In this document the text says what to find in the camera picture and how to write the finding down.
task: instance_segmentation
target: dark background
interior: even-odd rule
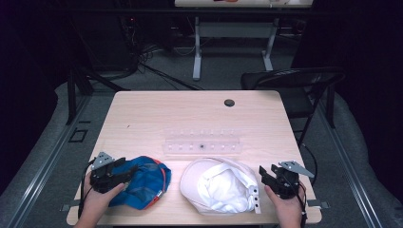
[[[84,7],[95,2],[100,5],[94,7],[117,7],[112,1],[57,4]],[[116,17],[76,15],[55,20],[54,15],[43,10],[56,4],[52,1],[16,0],[0,4],[3,192],[50,120],[57,104],[54,89],[67,81],[71,68],[80,65],[99,69],[100,65],[130,70],[136,68],[138,50],[127,45]],[[173,6],[173,1],[138,4],[134,7],[167,8]],[[402,1],[316,0],[312,10],[350,14],[307,20],[292,67],[332,65],[346,69],[347,78],[336,91],[346,100],[360,126],[369,150],[369,163],[378,179],[403,201],[399,167],[403,139]],[[181,18],[165,16],[139,20],[144,35],[166,49],[171,48],[170,26],[182,24]],[[88,43],[83,43],[80,36],[85,36]],[[114,42],[116,48],[99,47],[100,39]],[[91,51],[96,51],[94,56],[101,56],[100,59],[95,59]],[[113,52],[119,52],[119,58],[111,58]]]

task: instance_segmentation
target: gray carpet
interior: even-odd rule
[[[207,41],[202,49],[201,80],[198,82],[192,80],[194,53],[183,55],[190,49],[178,49],[182,54],[175,51],[155,51],[152,56],[149,56],[151,58],[146,64],[204,89],[240,89],[240,75],[243,72],[264,70],[260,56],[264,47],[265,42],[259,39]],[[296,41],[278,37],[272,53],[274,68],[289,67],[296,49]],[[142,67],[130,77],[113,82],[132,90],[176,89],[161,77],[144,71]],[[60,136],[66,132],[67,140],[59,143],[62,145],[60,157],[57,158],[52,172],[45,180],[46,184],[40,189],[40,194],[34,199],[32,207],[27,208],[27,216],[21,218],[22,221],[18,224],[22,224],[23,227],[68,227],[67,212],[61,212],[59,209],[62,204],[70,203],[74,198],[83,168],[90,159],[89,156],[114,94],[111,89],[96,81],[92,81],[92,84],[95,93],[88,100],[77,93],[78,101],[83,101],[85,107],[68,132],[65,126],[67,85],[61,85],[57,89],[59,104],[51,122],[32,149],[24,166],[0,198],[0,227],[8,226],[26,190],[35,178],[36,172],[41,169],[55,145],[59,143]],[[336,96],[335,123],[336,133],[349,154],[381,224],[383,227],[403,227],[402,212],[396,209],[401,207],[401,204],[377,181],[368,164],[364,139],[349,107],[339,96]],[[317,113],[311,123],[305,144],[317,158],[318,173],[317,182],[314,185],[316,195],[320,200],[327,201],[331,208],[322,210],[323,219],[319,224],[307,225],[307,227],[368,227],[326,124],[320,118],[320,113]],[[82,142],[68,142],[72,135],[71,131],[74,129],[86,131]],[[307,168],[314,170],[312,157],[305,148],[301,147],[300,151]]]

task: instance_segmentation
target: black cable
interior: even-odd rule
[[[123,78],[127,78],[128,76],[132,75],[133,73],[135,73],[137,71],[137,68],[131,68],[126,70],[125,72],[123,72],[122,74],[119,75],[115,75],[115,76],[102,76],[103,78],[107,79],[108,81],[114,81],[114,80],[118,80],[118,79],[123,79]]]
[[[185,86],[185,87],[187,87],[187,88],[189,88],[191,90],[204,90],[202,87],[200,87],[198,85],[189,84],[187,82],[184,82],[182,80],[179,80],[177,78],[169,76],[166,73],[163,73],[163,72],[159,71],[158,69],[152,68],[151,66],[147,66],[144,63],[139,63],[139,65],[143,66],[145,69],[148,69],[149,71],[151,71],[151,72],[153,72],[153,73],[155,73],[155,74],[157,74],[157,75],[159,75],[159,76],[161,76],[163,78],[169,79],[169,80],[171,80],[171,81],[173,81],[173,82],[175,82],[175,83],[177,83],[179,85]]]
[[[167,79],[163,77],[163,80],[166,81],[168,84],[172,85],[176,90],[179,90],[175,85],[173,85],[171,82],[169,82]]]
[[[305,145],[305,143],[302,143],[303,147],[309,152],[309,154],[312,156],[312,159],[314,160],[314,165],[315,165],[315,175],[314,178],[311,181],[311,185],[314,186],[315,182],[317,181],[317,158],[315,158],[314,153],[308,148],[308,146]]]
[[[95,159],[90,161],[87,164],[86,168],[83,171],[83,175],[81,177],[80,204],[78,205],[78,219],[80,218],[81,214],[83,213],[84,201],[86,200],[86,196],[88,195],[89,191],[91,190],[91,189],[89,189],[89,191],[86,193],[86,196],[84,197],[84,184],[85,184],[85,181],[86,181],[86,171],[89,168],[89,166],[92,165],[94,162],[95,162]]]
[[[153,50],[150,51],[143,51],[142,54],[139,55],[139,63],[145,63],[149,59],[152,59],[154,57]]]
[[[153,51],[158,50],[158,46],[150,45],[149,47],[143,50],[143,53],[152,53]]]
[[[283,178],[285,179],[285,181],[287,181],[287,183],[291,186],[291,189],[293,190],[294,194],[297,196],[297,199],[298,199],[298,201],[299,201],[299,204],[300,204],[300,206],[301,206],[301,211],[302,211],[302,218],[301,218],[300,227],[301,227],[301,228],[304,228],[304,227],[305,227],[306,219],[308,218],[307,215],[306,215],[306,210],[305,210],[305,207],[306,207],[306,189],[302,186],[302,184],[301,184],[300,182],[298,182],[298,192],[296,192],[296,190],[292,187],[293,184],[292,184],[291,182],[289,182],[289,181],[287,180],[287,178],[285,178],[284,175],[282,175],[282,177],[283,177]],[[301,187],[301,188],[303,189],[304,198],[305,198],[305,201],[304,201],[304,202],[302,202],[302,199],[301,199],[301,197],[299,196],[299,187]]]
[[[71,27],[73,28],[73,30],[75,31],[75,33],[77,34],[77,36],[80,38],[80,40],[83,43],[83,45],[85,46],[87,53],[90,54],[95,61],[97,61],[98,63],[101,64],[100,67],[102,67],[103,69],[106,69],[106,65],[103,62],[101,62],[98,59],[98,57],[94,54],[94,52],[92,51],[92,47],[88,44],[88,42],[84,39],[84,37],[78,31],[78,29],[76,28],[75,24],[71,20],[69,20],[69,23],[70,23]],[[130,76],[131,74],[136,72],[136,70],[137,70],[137,66],[133,66],[129,70],[127,70],[126,72],[122,73],[121,75],[112,76],[112,77],[104,77],[104,78],[106,78],[109,81],[113,81],[113,80],[116,80],[116,79],[122,79],[122,78]]]

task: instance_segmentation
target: white cap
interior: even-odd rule
[[[182,194],[203,215],[260,213],[255,172],[227,158],[204,158],[191,162],[181,179]]]

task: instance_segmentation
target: wooden table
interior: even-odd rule
[[[224,101],[231,99],[233,106]],[[234,131],[242,148],[223,156],[249,165],[259,182],[261,214],[240,213],[230,217],[200,215],[181,194],[184,168],[197,158],[219,156],[219,152],[175,154],[164,151],[167,132]],[[91,158],[104,151],[115,159],[146,155],[164,162],[172,170],[172,181],[163,197],[150,208],[139,211],[129,206],[109,208],[99,224],[111,225],[205,225],[277,223],[272,202],[260,182],[259,166],[270,174],[272,163],[297,161],[303,165],[283,104],[276,91],[126,91],[118,92],[107,113]],[[315,194],[307,177],[307,199]],[[78,207],[72,207],[67,223],[77,221]],[[307,223],[321,220],[319,209],[307,207]]]

